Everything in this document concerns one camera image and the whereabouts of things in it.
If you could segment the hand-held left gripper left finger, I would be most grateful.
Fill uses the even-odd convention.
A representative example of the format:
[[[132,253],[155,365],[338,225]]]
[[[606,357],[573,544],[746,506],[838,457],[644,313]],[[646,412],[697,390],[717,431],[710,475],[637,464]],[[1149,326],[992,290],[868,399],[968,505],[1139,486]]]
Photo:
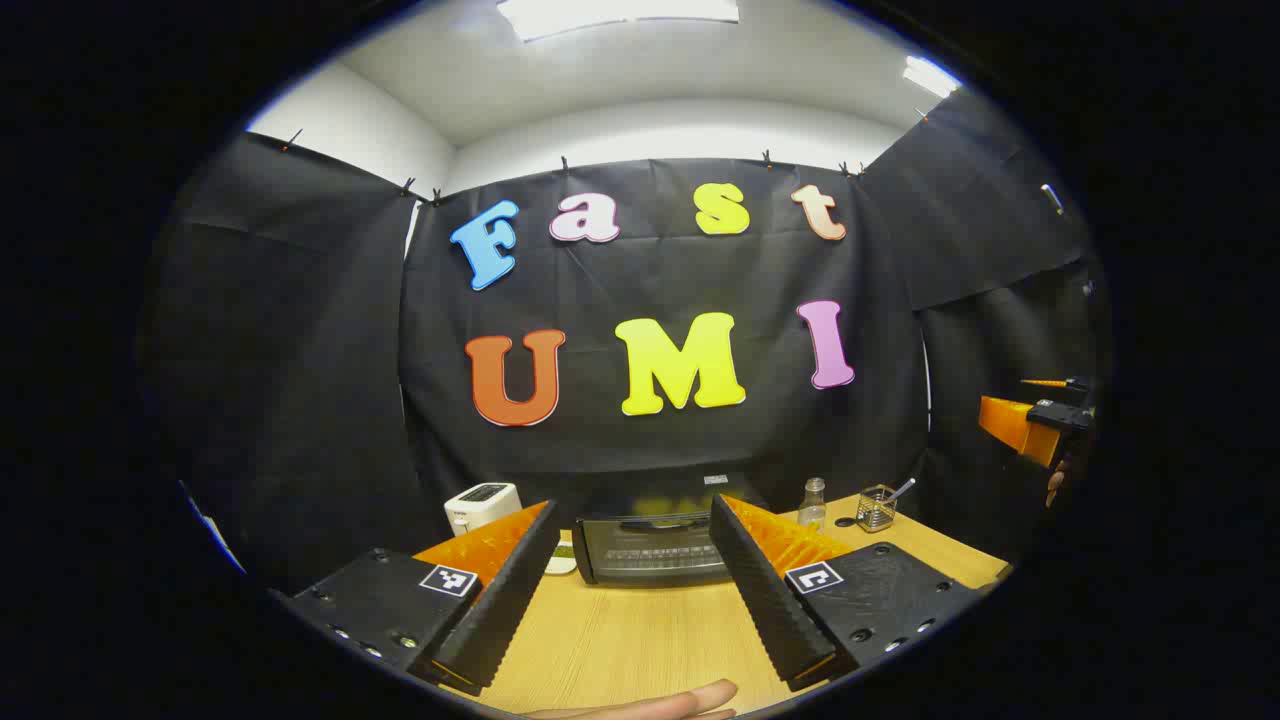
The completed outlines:
[[[374,548],[294,594],[302,623],[374,662],[477,696],[561,539],[553,500],[417,553]]]

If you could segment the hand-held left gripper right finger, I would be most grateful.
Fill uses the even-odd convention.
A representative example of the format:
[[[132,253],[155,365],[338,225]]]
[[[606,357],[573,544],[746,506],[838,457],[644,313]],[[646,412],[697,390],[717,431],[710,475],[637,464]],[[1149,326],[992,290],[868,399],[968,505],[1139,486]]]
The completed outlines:
[[[982,597],[896,544],[852,550],[727,495],[712,502],[709,532],[792,691],[905,653]]]

